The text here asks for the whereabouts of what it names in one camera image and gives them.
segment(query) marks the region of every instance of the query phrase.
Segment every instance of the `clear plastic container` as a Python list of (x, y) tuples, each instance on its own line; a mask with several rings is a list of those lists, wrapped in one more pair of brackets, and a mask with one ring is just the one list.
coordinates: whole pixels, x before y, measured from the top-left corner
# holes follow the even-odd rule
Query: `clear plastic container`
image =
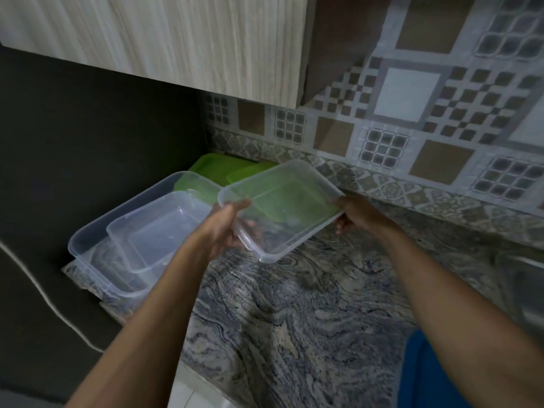
[(146, 273), (150, 268), (166, 268), (176, 250), (211, 210), (210, 205), (188, 192), (172, 192), (114, 220), (106, 231), (127, 269)]
[(117, 206), (105, 215), (83, 226), (70, 238), (68, 251), (76, 258), (78, 268), (85, 273), (88, 283), (103, 294), (105, 301), (117, 309), (132, 310), (145, 299), (161, 269), (151, 268), (146, 273), (135, 274), (127, 270), (106, 226), (146, 204), (170, 193), (183, 177), (180, 190), (196, 198), (208, 199), (209, 192), (221, 187), (194, 172), (177, 172), (146, 189), (139, 195)]
[(311, 165), (291, 160), (223, 188), (218, 200), (252, 201), (235, 232), (259, 261), (274, 263), (340, 216), (332, 202), (342, 195)]

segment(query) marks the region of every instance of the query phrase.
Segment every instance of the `tile floor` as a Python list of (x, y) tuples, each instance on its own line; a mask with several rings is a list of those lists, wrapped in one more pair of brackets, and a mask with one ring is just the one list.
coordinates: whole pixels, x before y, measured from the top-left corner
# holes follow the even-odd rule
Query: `tile floor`
[(168, 408), (236, 408), (214, 386), (179, 364)]

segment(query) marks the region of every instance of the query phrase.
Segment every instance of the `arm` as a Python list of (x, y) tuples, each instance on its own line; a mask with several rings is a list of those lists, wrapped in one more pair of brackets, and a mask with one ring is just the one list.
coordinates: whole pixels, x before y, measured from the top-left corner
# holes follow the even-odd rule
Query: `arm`
[(200, 281), (235, 240), (240, 201), (212, 213), (183, 243), (138, 311), (119, 332), (67, 407), (166, 407)]
[(472, 406), (544, 406), (544, 355), (523, 330), (362, 196), (342, 197), (338, 205), (346, 215), (337, 233), (357, 226), (382, 243), (419, 326)]

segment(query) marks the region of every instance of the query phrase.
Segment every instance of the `forearm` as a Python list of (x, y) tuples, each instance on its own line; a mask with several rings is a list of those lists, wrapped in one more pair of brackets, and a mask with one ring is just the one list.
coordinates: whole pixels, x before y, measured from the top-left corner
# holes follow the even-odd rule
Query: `forearm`
[(544, 368), (532, 340), (400, 228), (382, 226), (375, 235), (391, 257), (419, 326), (465, 397), (475, 407), (536, 404)]
[(208, 265), (202, 234), (180, 247), (68, 407), (166, 406), (189, 318)]

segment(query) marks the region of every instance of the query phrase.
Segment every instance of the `person's left arm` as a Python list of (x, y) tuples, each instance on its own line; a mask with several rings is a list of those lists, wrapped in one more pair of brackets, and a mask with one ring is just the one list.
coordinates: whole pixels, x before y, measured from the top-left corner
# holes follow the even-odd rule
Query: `person's left arm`
[(67, 407), (166, 407), (200, 281), (211, 259), (236, 240), (232, 221), (249, 201), (212, 213), (72, 395)]

